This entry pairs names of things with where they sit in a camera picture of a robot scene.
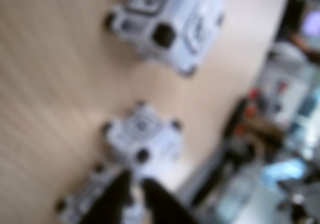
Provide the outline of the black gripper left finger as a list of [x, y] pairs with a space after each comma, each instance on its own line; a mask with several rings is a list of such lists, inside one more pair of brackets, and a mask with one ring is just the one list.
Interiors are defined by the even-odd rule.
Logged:
[[84, 216], [85, 224], [120, 224], [123, 208], [130, 203], [131, 172], [122, 171]]

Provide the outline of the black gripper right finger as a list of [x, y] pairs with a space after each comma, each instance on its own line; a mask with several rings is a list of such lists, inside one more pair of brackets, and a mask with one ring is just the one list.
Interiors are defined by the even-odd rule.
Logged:
[[154, 179], [141, 182], [153, 224], [197, 224], [194, 216]]

